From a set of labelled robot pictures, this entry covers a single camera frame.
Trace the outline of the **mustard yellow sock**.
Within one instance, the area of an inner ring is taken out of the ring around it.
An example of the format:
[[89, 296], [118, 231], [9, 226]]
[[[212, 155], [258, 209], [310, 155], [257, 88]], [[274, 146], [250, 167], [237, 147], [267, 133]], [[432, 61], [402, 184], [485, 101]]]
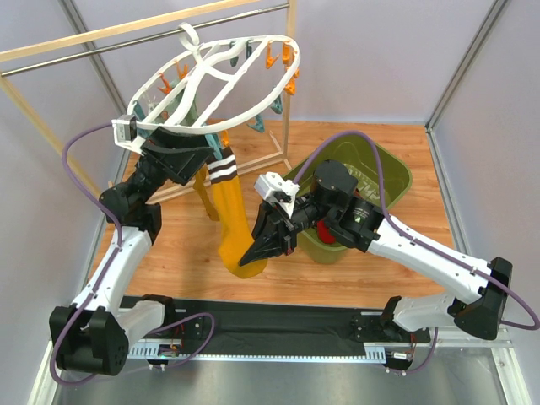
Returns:
[[221, 150], [222, 157], [212, 157], [208, 163], [214, 206], [221, 224], [218, 249], [224, 266], [238, 278], [252, 278], [261, 273], [267, 260], [240, 265], [240, 259], [254, 242], [248, 226], [244, 199], [231, 147]]
[[194, 177], [193, 189], [199, 196], [202, 201], [202, 205], [205, 209], [207, 216], [213, 222], [219, 222], [219, 214], [208, 196], [207, 188], [205, 187], [207, 171], [206, 167], [203, 166]]

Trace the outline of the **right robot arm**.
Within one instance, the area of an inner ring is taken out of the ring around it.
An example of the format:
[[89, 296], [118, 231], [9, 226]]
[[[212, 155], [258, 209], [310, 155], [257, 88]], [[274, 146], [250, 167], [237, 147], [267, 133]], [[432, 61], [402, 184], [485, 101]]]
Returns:
[[240, 266], [291, 254], [299, 233], [323, 223], [339, 244], [400, 263], [445, 288], [443, 294], [390, 298], [381, 315], [385, 333], [455, 325], [473, 337], [496, 339], [507, 300], [500, 285], [509, 284], [511, 263], [502, 257], [487, 262], [424, 237], [363, 199], [357, 184], [336, 160], [316, 167], [301, 197], [293, 196], [291, 181], [260, 175], [256, 190], [263, 201]]

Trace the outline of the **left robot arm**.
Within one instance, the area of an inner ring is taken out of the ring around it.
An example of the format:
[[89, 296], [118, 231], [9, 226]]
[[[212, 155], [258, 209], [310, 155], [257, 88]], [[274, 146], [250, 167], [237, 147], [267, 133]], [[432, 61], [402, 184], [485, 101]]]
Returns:
[[92, 278], [68, 306], [57, 306], [49, 318], [53, 344], [51, 376], [60, 370], [118, 375], [133, 345], [145, 337], [169, 338], [175, 349], [185, 345], [185, 324], [198, 315], [179, 318], [171, 297], [146, 294], [122, 312], [120, 306], [139, 263], [161, 230], [161, 206], [149, 199], [168, 180], [186, 184], [211, 155], [203, 135], [180, 135], [164, 129], [116, 135], [117, 145], [140, 158], [126, 181], [90, 200], [114, 224], [110, 247]]

